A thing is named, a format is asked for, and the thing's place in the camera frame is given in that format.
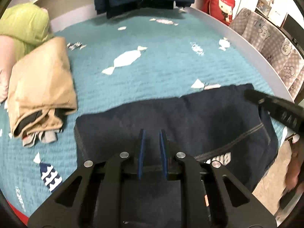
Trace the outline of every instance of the cartoon bear pattern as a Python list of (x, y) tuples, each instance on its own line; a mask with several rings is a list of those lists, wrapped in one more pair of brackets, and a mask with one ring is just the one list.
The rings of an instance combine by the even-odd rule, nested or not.
[(304, 82), (304, 59), (289, 39), (272, 23), (246, 8), (229, 27), (265, 57), (295, 99)]

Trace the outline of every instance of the brown object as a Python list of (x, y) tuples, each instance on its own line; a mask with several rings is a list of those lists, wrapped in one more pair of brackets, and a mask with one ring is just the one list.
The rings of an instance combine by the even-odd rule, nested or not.
[[(60, 129), (63, 122), (55, 115), (55, 109), (64, 109), (65, 115), (77, 110), (66, 41), (62, 37), (49, 40), (14, 65), (8, 94), (12, 134), (21, 137)], [(15, 133), (23, 119), (39, 111), (42, 114), (34, 122)]]

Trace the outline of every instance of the red pillow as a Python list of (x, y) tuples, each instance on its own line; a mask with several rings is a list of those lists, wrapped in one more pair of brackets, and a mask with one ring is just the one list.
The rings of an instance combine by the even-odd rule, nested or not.
[(232, 10), (235, 0), (203, 0), (202, 11), (229, 25), (232, 22)]

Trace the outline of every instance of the tan cloth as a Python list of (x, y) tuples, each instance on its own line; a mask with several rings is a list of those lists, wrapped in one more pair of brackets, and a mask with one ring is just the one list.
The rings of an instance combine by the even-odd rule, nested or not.
[(229, 27), (265, 57), (294, 100), (304, 82), (304, 59), (289, 39), (261, 15), (246, 8)]
[[(63, 122), (55, 116), (55, 109), (60, 108), (66, 109), (65, 115), (74, 113), (77, 100), (66, 41), (56, 37), (27, 54), (13, 67), (8, 95), (12, 134), (23, 137), (35, 132), (60, 129)], [(37, 111), (42, 111), (42, 115), (16, 134), (19, 123)]]

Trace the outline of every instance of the seam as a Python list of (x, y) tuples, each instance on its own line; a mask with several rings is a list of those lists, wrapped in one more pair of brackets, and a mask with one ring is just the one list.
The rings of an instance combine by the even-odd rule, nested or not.
[(215, 154), (217, 155), (218, 152), (225, 151), (225, 150), (228, 150), (229, 148), (233, 147), (235, 144), (242, 141), (243, 139), (245, 139), (247, 136), (251, 135), (252, 133), (258, 131), (262, 127), (264, 127), (264, 124), (260, 123), (260, 124), (256, 125), (255, 127), (249, 129), (248, 131), (244, 132), (243, 134), (239, 135), (237, 138), (235, 138), (233, 141), (229, 142), (228, 144), (226, 144), (218, 149), (215, 149), (211, 152), (195, 156), (194, 158), (197, 161), (203, 161), (205, 159), (209, 159), (212, 157), (212, 155), (215, 155)]

